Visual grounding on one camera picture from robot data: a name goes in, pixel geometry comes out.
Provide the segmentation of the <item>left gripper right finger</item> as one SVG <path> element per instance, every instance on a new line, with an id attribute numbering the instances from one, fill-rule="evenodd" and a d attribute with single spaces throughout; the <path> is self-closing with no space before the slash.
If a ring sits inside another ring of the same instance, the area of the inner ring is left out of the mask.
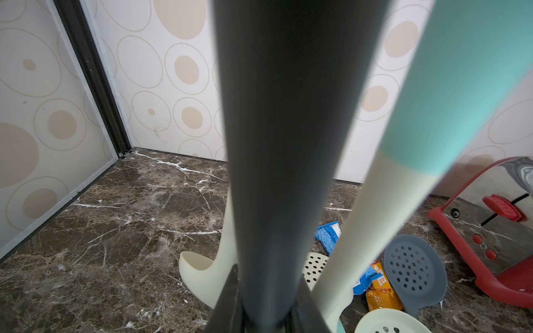
<path id="1" fill-rule="evenodd" d="M 290 309 L 290 332 L 330 332 L 323 316 L 316 306 L 305 278 L 301 278 L 294 303 Z"/>

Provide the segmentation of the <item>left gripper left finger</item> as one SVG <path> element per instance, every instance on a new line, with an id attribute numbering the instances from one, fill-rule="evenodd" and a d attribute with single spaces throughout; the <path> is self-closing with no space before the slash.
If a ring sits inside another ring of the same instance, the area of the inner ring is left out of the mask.
<path id="1" fill-rule="evenodd" d="M 244 310 L 239 292 L 238 266 L 233 265 L 205 333 L 245 332 Z"/>

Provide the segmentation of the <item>cream skimmer mint handle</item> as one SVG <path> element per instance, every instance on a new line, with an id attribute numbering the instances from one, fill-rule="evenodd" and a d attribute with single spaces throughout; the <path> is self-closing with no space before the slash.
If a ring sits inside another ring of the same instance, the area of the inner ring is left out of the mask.
<path id="1" fill-rule="evenodd" d="M 312 290 L 344 309 L 380 255 L 532 67 L 531 1 L 436 1 L 341 237 Z"/>
<path id="2" fill-rule="evenodd" d="M 214 309 L 226 279 L 237 261 L 233 198 L 229 191 L 216 258 L 210 259 L 190 251 L 182 252 L 178 262 L 180 277 L 197 299 Z"/>

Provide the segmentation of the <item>grey utensil rack stand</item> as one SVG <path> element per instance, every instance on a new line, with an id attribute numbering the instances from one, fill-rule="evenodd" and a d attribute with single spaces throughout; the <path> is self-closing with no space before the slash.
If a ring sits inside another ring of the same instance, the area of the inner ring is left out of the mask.
<path id="1" fill-rule="evenodd" d="M 246 329 L 284 327 L 387 1 L 215 1 Z"/>

